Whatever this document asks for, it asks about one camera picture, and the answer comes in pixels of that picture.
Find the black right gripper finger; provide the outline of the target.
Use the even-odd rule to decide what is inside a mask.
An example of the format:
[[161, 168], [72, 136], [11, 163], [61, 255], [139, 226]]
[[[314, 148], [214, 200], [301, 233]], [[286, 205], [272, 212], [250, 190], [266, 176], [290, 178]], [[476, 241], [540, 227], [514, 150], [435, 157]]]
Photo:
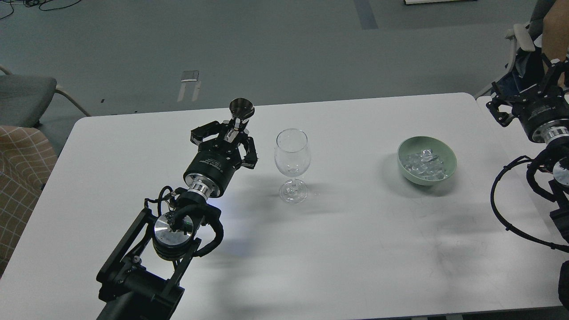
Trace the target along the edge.
[[568, 89], [563, 89], [557, 82], [560, 80], [561, 75], [565, 76], [568, 72], [568, 61], [561, 61], [557, 58], [549, 60], [544, 53], [541, 53], [541, 59], [547, 70], [544, 71], [544, 75], [538, 83], [538, 100], [565, 100]]
[[[504, 128], [509, 126], [515, 118], [520, 124], [522, 123], [517, 113], [524, 106], [524, 97], [520, 93], [514, 95], [505, 91], [497, 81], [491, 83], [490, 93], [490, 101], [486, 103], [486, 108], [500, 126]], [[506, 106], [511, 108], [510, 112], [500, 110], [500, 107]]]

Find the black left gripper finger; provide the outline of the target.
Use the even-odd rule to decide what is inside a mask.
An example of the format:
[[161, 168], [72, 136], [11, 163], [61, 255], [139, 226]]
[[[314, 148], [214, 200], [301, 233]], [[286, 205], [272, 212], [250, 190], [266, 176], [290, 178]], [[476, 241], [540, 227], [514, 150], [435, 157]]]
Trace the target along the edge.
[[191, 143], [198, 149], [230, 149], [231, 143], [225, 140], [231, 121], [212, 121], [191, 130]]
[[[244, 148], [244, 157], [240, 157], [239, 147]], [[233, 130], [233, 168], [247, 168], [253, 170], [258, 162], [254, 139], [243, 130]]]

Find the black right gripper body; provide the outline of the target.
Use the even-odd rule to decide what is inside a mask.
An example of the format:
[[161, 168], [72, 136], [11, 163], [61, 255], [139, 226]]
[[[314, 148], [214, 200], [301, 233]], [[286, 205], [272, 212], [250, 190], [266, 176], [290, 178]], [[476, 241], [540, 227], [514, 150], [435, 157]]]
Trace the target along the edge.
[[521, 105], [518, 119], [531, 142], [550, 144], [568, 138], [567, 96], [522, 97]]

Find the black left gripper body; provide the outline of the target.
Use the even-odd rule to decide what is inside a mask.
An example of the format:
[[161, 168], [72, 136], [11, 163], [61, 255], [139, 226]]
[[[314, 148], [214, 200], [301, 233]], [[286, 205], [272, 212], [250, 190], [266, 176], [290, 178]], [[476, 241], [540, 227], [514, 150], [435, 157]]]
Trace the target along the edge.
[[238, 147], [228, 143], [202, 142], [183, 173], [183, 180], [187, 186], [191, 186], [196, 178], [206, 178], [212, 185], [209, 197], [219, 198], [226, 191], [240, 163]]

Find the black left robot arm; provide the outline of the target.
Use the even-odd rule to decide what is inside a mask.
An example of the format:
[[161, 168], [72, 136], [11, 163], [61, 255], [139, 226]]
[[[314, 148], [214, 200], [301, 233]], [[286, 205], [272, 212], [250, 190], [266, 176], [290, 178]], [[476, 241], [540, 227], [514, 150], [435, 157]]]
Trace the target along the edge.
[[191, 131], [197, 154], [183, 173], [186, 187], [165, 186], [144, 208], [97, 274], [100, 320], [169, 320], [184, 293], [191, 261], [224, 238], [221, 210], [208, 203], [226, 191], [236, 170], [252, 169], [257, 155], [245, 116]]

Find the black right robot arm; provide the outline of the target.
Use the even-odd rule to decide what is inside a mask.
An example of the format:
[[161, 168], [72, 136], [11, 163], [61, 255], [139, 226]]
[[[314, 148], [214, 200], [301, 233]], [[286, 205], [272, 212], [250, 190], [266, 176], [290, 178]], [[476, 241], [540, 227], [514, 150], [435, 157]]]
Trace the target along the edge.
[[[568, 62], [523, 53], [507, 66], [504, 77], [490, 87], [486, 108], [505, 134], [504, 147], [515, 159], [500, 171], [490, 191], [490, 203], [506, 230], [568, 255], [568, 90], [557, 81], [568, 75]], [[522, 190], [535, 205], [551, 233], [532, 236], [498, 211], [495, 192], [508, 172], [517, 171]]]

